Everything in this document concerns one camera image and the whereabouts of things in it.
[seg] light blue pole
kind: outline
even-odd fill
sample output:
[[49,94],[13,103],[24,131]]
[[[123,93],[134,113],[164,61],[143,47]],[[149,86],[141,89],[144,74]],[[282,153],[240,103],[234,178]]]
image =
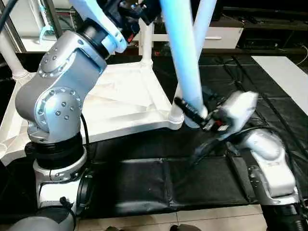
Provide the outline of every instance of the light blue pole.
[[[196,52],[190,1],[160,0],[160,3],[183,99],[202,116],[207,116],[202,99],[199,55]],[[196,127],[195,123],[186,118],[185,123]]]

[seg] silver robotic arm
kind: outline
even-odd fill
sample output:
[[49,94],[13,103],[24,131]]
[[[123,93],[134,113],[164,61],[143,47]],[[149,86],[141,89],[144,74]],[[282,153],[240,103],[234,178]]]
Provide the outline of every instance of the silver robotic arm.
[[295,178],[285,160],[282,141],[263,129],[249,132],[239,150],[248,149],[256,161],[248,165],[250,182],[261,205],[298,203]]
[[160,14],[159,0],[131,6],[122,0],[71,0],[84,24],[66,31],[42,58],[36,75],[21,87],[15,106],[28,120],[31,143],[26,154],[35,157],[38,212],[11,231],[71,231],[76,214],[87,208],[92,175],[85,163],[80,116],[85,97],[105,70],[105,59],[123,52],[140,28]]
[[268,131],[273,130],[269,127],[241,131],[255,110],[256,93],[233,93],[207,118],[200,117],[184,100],[176,98],[175,103],[202,130],[213,131],[219,142],[229,141],[241,151],[269,231],[308,231],[305,206],[301,204],[294,175],[285,159],[286,143]]
[[18,113],[29,121],[31,141],[56,143],[79,133],[84,99],[106,66],[85,38],[65,32],[16,96]]

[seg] drawer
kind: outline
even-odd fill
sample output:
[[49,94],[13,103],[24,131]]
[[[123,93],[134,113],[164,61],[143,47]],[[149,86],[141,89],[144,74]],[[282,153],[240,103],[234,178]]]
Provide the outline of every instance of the drawer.
[[234,49],[240,39],[243,28],[210,27],[203,48]]

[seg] white pole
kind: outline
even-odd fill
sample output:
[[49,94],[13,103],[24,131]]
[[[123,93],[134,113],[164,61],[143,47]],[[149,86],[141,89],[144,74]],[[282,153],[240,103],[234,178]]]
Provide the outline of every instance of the white pole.
[[[206,117],[207,109],[202,99],[199,57],[195,48],[190,1],[181,0],[180,4],[175,4],[174,1],[160,0],[160,3],[183,98],[195,107],[201,116]],[[196,127],[196,124],[187,118],[185,123],[189,127]]]
[[14,79],[23,78],[28,75],[28,72],[21,65],[11,44],[5,38],[3,33],[0,33],[0,53],[10,67]]
[[146,25],[143,21],[141,22],[141,36],[142,36],[142,62],[150,63],[152,65],[152,33],[153,23]]
[[200,0],[197,16],[193,25],[198,58],[202,53],[207,30],[210,26],[217,0]]

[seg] tile floor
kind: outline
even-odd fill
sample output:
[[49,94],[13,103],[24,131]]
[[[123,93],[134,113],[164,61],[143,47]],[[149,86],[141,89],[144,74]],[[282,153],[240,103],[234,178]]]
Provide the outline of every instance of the tile floor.
[[[180,211],[125,218],[79,220],[77,231],[104,231],[114,226],[124,231],[169,231],[172,225],[188,224],[202,231],[266,231],[259,205]],[[0,231],[9,228],[0,225]]]

